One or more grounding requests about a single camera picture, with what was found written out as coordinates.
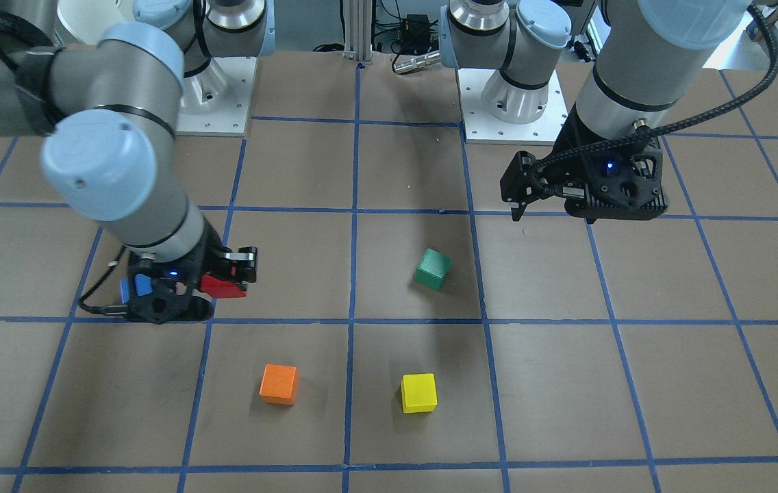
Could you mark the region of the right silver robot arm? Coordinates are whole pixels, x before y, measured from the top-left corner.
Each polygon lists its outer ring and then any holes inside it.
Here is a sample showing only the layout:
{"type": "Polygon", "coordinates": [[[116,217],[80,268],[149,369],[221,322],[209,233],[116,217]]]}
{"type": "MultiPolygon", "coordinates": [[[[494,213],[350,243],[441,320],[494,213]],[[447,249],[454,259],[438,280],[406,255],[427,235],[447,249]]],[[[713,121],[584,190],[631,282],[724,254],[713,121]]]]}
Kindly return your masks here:
{"type": "Polygon", "coordinates": [[[268,1],[136,1],[91,44],[52,34],[56,1],[0,1],[0,138],[41,138],[38,168],[130,254],[137,299],[238,299],[254,250],[228,249],[173,174],[186,82],[220,56],[269,52],[268,1]]]}

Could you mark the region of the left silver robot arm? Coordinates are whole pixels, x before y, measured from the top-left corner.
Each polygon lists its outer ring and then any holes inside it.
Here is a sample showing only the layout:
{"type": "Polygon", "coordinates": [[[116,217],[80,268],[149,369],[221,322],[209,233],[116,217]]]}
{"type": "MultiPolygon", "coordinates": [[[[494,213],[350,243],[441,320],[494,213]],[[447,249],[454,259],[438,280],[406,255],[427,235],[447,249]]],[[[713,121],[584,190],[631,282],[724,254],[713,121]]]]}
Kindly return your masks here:
{"type": "MultiPolygon", "coordinates": [[[[501,177],[501,198],[518,221],[531,203],[560,197],[568,215],[652,220],[670,208],[659,138],[711,121],[757,97],[778,73],[778,43],[762,7],[778,1],[604,1],[610,34],[568,113],[551,153],[518,152],[501,177]],[[689,118],[665,118],[712,53],[749,14],[764,34],[770,68],[729,102],[689,118]]],[[[512,97],[543,98],[570,16],[552,1],[451,1],[438,18],[441,62],[493,69],[492,113],[510,119],[512,97]]]]}

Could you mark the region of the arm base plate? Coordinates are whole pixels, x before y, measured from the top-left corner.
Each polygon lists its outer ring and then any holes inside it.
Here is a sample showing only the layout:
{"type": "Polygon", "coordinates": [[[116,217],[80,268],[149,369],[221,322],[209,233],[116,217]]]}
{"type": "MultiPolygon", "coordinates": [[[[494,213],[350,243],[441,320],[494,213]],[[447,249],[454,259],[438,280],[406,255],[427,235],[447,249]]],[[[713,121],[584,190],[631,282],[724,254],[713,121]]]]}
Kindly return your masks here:
{"type": "Polygon", "coordinates": [[[185,78],[176,134],[245,137],[259,61],[214,58],[200,74],[185,78]]]}
{"type": "Polygon", "coordinates": [[[457,82],[471,143],[551,147],[568,116],[556,71],[537,90],[512,87],[492,69],[458,69],[457,82]]]}

